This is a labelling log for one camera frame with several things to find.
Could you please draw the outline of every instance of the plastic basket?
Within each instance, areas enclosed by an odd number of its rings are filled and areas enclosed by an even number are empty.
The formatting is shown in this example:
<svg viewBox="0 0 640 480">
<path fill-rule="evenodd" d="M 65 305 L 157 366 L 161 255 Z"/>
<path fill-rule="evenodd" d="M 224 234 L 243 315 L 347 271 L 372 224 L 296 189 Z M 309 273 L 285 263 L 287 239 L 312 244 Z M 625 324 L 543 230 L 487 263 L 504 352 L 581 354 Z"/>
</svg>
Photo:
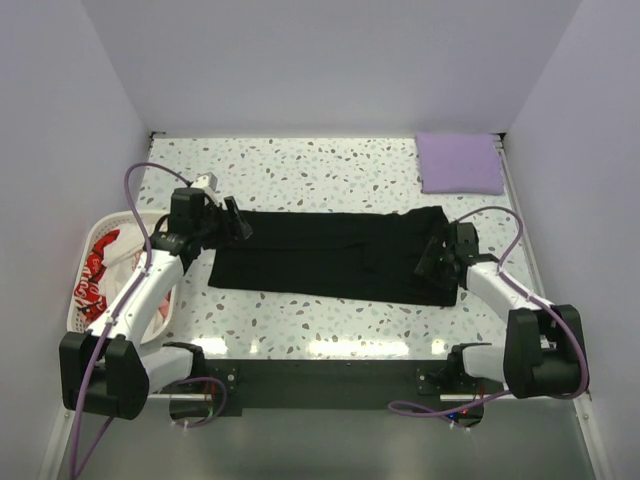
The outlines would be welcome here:
<svg viewBox="0 0 640 480">
<path fill-rule="evenodd" d="M 165 212 L 164 210 L 142 210 L 139 213 L 140 213 L 140 217 L 142 217 L 142 220 L 144 221 L 145 224 L 153 225 L 160 219 L 162 215 L 165 215 L 167 212 Z M 76 281 L 73 284 L 74 288 L 80 281 L 80 278 L 82 277 L 82 267 L 87 261 L 87 257 L 89 256 L 89 252 L 91 252 L 93 245 L 101 237 L 106 235 L 108 232 L 110 232 L 111 230 L 117 228 L 119 225 L 122 225 L 124 223 L 133 223 L 133 224 L 136 223 L 135 219 L 133 218 L 133 214 L 131 212 L 119 212 L 119 213 L 107 215 L 106 217 L 104 217 L 102 220 L 100 220 L 98 223 L 96 223 L 93 226 L 93 228 L 91 229 L 87 237 L 87 242 L 85 243 L 84 251 L 82 252 L 82 259 L 80 262 L 80 266 L 78 267 L 78 274 L 76 275 Z M 149 326 L 147 327 L 147 330 L 144 332 L 144 335 L 142 337 L 143 344 L 158 338 L 160 335 L 162 335 L 165 332 L 165 330 L 169 326 L 169 323 L 171 322 L 171 318 L 173 317 L 173 311 L 175 309 L 177 301 L 178 301 L 178 284 L 176 284 L 171 289 L 171 300 L 169 304 L 169 313 L 167 314 L 167 317 L 164 319 L 164 322 L 161 325 L 154 325 L 153 322 L 149 324 Z M 88 325 L 89 324 L 85 323 L 85 321 L 83 320 L 83 317 L 80 314 L 78 308 L 76 307 L 75 301 L 72 297 L 71 305 L 69 306 L 69 315 L 67 316 L 67 330 L 69 332 L 83 333 L 86 330 Z"/>
</svg>

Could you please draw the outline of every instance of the folded black pants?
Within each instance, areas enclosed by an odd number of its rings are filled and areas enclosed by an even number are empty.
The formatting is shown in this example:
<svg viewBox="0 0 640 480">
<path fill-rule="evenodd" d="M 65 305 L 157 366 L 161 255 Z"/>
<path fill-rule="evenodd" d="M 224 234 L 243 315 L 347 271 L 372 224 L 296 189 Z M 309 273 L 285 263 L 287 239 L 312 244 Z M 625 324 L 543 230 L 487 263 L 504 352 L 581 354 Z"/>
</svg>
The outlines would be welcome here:
<svg viewBox="0 0 640 480">
<path fill-rule="evenodd" d="M 452 306 L 457 291 L 414 275 L 441 207 L 404 215 L 243 212 L 253 235 L 220 248 L 209 285 Z"/>
</svg>

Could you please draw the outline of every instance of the table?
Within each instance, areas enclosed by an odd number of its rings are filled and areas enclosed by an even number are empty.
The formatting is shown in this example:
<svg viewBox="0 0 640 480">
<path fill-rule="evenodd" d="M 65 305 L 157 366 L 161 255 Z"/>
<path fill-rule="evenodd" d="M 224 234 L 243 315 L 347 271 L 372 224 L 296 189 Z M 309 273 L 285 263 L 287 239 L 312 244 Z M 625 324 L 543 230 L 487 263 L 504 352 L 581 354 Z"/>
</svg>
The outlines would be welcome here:
<svg viewBox="0 0 640 480">
<path fill-rule="evenodd" d="M 511 207 L 508 195 L 425 195 L 411 138 L 156 138 L 150 161 L 187 178 L 213 172 L 218 198 L 241 209 L 291 212 L 404 213 L 441 205 L 450 219 L 482 206 Z M 147 169 L 138 208 L 168 209 L 180 183 Z M 516 233 L 513 219 L 474 219 L 481 252 L 497 256 Z M 465 342 L 501 344 L 505 324 L 479 298 L 459 289 L 455 307 L 420 307 L 207 286 L 215 252 L 204 252 L 182 284 L 166 337 L 200 345 L 209 358 L 442 359 Z M 522 245 L 507 268 L 532 285 Z"/>
</svg>

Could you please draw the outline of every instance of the white table surface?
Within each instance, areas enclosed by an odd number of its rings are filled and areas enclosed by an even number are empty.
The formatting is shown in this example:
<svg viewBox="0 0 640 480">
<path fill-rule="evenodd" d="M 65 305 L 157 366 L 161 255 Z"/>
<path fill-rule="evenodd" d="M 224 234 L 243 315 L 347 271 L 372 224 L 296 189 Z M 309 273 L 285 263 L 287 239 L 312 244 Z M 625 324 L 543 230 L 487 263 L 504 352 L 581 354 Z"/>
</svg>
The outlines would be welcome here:
<svg viewBox="0 0 640 480">
<path fill-rule="evenodd" d="M 442 205 L 449 219 L 487 205 L 510 207 L 508 196 L 425 195 L 416 145 L 393 139 L 156 139 L 150 161 L 187 178 L 213 172 L 219 198 L 233 195 L 241 209 L 291 212 L 404 213 Z M 180 184 L 147 169 L 138 208 L 168 209 Z M 481 252 L 497 256 L 516 233 L 502 212 L 474 218 Z M 198 344 L 210 358 L 440 359 L 465 342 L 501 344 L 505 324 L 462 289 L 452 308 L 386 304 L 302 294 L 240 291 L 207 285 L 215 252 L 204 252 L 180 285 L 167 340 Z M 507 268 L 532 280 L 519 245 Z"/>
</svg>

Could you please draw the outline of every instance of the purple cable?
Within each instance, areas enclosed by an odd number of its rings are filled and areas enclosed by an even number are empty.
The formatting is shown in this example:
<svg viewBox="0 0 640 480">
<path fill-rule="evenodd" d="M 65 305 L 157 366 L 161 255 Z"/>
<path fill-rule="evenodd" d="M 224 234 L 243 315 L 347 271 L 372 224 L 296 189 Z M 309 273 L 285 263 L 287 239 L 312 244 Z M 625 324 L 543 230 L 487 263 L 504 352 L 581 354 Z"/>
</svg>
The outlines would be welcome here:
<svg viewBox="0 0 640 480">
<path fill-rule="evenodd" d="M 147 255 L 146 255 L 143 271 L 140 272 L 140 274 L 136 277 L 136 279 L 131 284 L 131 286 L 123 294 L 120 302 L 118 302 L 118 304 L 113 308 L 113 311 L 111 313 L 111 318 L 113 318 L 115 323 L 117 323 L 117 318 L 118 318 L 118 315 L 120 315 L 120 311 L 127 304 L 127 302 L 129 301 L 129 298 L 131 298 L 131 295 L 133 295 L 133 293 L 136 291 L 136 289 L 140 285 L 140 282 L 142 282 L 145 274 L 147 273 L 147 271 L 149 270 L 149 267 L 151 266 L 151 239 L 149 238 L 149 234 L 147 233 L 147 229 L 144 226 L 144 222 L 142 221 L 142 218 L 138 213 L 138 209 L 136 208 L 135 201 L 133 200 L 133 195 L 131 194 L 131 187 L 129 186 L 129 178 L 131 177 L 131 173 L 140 167 L 159 168 L 160 170 L 164 170 L 165 172 L 175 176 L 176 178 L 184 182 L 187 186 L 191 185 L 191 182 L 189 182 L 189 180 L 184 178 L 182 175 L 158 163 L 140 162 L 140 163 L 131 165 L 131 167 L 127 169 L 124 175 L 124 194 L 127 199 L 127 204 L 131 209 L 131 213 L 133 213 L 133 217 L 135 218 L 136 223 L 138 224 L 142 232 L 142 237 L 144 238 L 144 245 L 145 245 L 145 250 L 147 252 Z M 104 422 L 104 424 L 100 428 L 100 431 L 96 435 L 96 438 L 93 441 L 91 447 L 89 447 L 87 454 L 85 455 L 84 459 L 80 463 L 80 468 L 76 470 L 76 464 L 78 461 L 78 444 L 80 443 L 80 426 L 82 425 L 82 412 L 84 409 L 84 401 L 87 396 L 87 390 L 89 389 L 89 381 L 91 380 L 91 374 L 93 373 L 93 369 L 95 368 L 96 362 L 98 361 L 98 357 L 100 356 L 100 351 L 102 350 L 102 347 L 107 339 L 107 335 L 109 334 L 111 327 L 115 325 L 115 323 L 105 324 L 104 330 L 102 331 L 102 334 L 100 335 L 100 338 L 98 339 L 98 342 L 96 343 L 96 346 L 93 349 L 93 352 L 91 353 L 91 358 L 89 359 L 89 363 L 87 364 L 87 369 L 85 370 L 84 377 L 82 377 L 82 383 L 80 384 L 80 391 L 78 392 L 78 400 L 76 402 L 76 415 L 75 415 L 75 418 L 73 419 L 73 426 L 71 428 L 71 450 L 69 452 L 69 477 L 71 478 L 71 480 L 76 480 L 80 476 L 80 474 L 82 473 L 82 470 L 84 470 L 84 467 L 87 464 L 87 461 L 89 460 L 89 457 L 91 456 L 96 446 L 98 445 L 98 442 L 100 441 L 104 433 L 107 431 L 107 428 L 109 428 L 109 425 L 111 425 L 111 422 L 113 421 L 113 417 L 110 417 Z"/>
<path fill-rule="evenodd" d="M 184 380 L 179 380 L 177 382 L 174 382 L 173 385 L 184 385 L 186 383 L 196 383 L 196 382 L 215 383 L 222 390 L 222 402 L 220 402 L 220 406 L 218 407 L 218 410 L 216 410 L 213 415 L 205 419 L 199 420 L 196 423 L 186 424 L 187 428 L 204 427 L 205 425 L 213 422 L 216 418 L 218 418 L 218 416 L 220 416 L 220 414 L 224 410 L 224 407 L 227 405 L 227 387 L 223 382 L 221 382 L 217 378 L 213 378 L 213 377 L 186 378 Z"/>
<path fill-rule="evenodd" d="M 580 365 L 580 384 L 578 385 L 578 389 L 574 393 L 570 393 L 566 395 L 557 395 L 557 396 L 554 396 L 553 398 L 559 398 L 563 400 L 571 400 L 571 399 L 577 398 L 585 392 L 589 384 L 589 369 L 587 367 L 587 359 L 585 358 L 582 348 L 580 348 L 578 339 L 576 338 L 575 334 L 571 331 L 567 323 L 560 317 L 560 315 L 554 312 L 553 309 L 551 309 L 547 304 L 541 301 L 536 295 L 529 296 L 529 293 L 524 288 L 520 287 L 517 283 L 511 280 L 511 278 L 509 278 L 509 276 L 502 271 L 502 266 L 504 262 L 507 260 L 507 257 L 511 254 L 513 249 L 516 247 L 516 245 L 518 244 L 518 242 L 520 241 L 524 233 L 524 222 L 522 221 L 520 216 L 509 208 L 489 206 L 489 207 L 481 207 L 476 210 L 473 210 L 461 216 L 455 221 L 460 222 L 468 217 L 471 217 L 472 215 L 475 215 L 476 213 L 483 212 L 485 210 L 500 210 L 500 211 L 506 212 L 509 215 L 511 215 L 518 224 L 518 233 L 516 234 L 516 237 L 509 244 L 507 249 L 504 251 L 500 259 L 498 260 L 498 266 L 497 266 L 498 275 L 502 280 L 504 280 L 504 282 L 507 285 L 509 285 L 518 294 L 522 295 L 525 298 L 528 297 L 530 302 L 534 303 L 535 305 L 543 309 L 545 312 L 547 312 L 551 316 L 551 318 L 553 318 L 555 322 L 560 326 L 560 328 L 562 328 L 564 333 L 567 335 L 569 339 L 569 343 L 571 343 L 571 346 L 573 347 L 574 351 L 576 352 L 576 356 L 578 357 L 578 364 Z M 418 418 L 440 417 L 442 418 L 443 416 L 450 415 L 452 413 L 458 413 L 458 412 L 461 412 L 462 410 L 466 410 L 472 407 L 477 407 L 478 405 L 482 405 L 491 400 L 495 400 L 496 398 L 502 397 L 504 395 L 508 395 L 509 393 L 511 393 L 509 392 L 509 390 L 494 393 L 480 400 L 476 400 L 466 405 L 462 405 L 460 407 L 455 407 L 455 408 L 451 408 L 449 410 L 444 410 L 444 411 L 435 411 L 429 407 L 420 405 L 419 403 L 407 402 L 404 400 L 395 400 L 389 403 L 388 408 L 393 413 L 397 415 L 403 415 L 406 417 L 418 417 Z M 423 412 L 426 412 L 426 413 L 418 413 L 418 412 L 402 410 L 398 407 L 406 407 L 406 408 L 412 408 L 415 410 L 422 410 Z"/>
</svg>

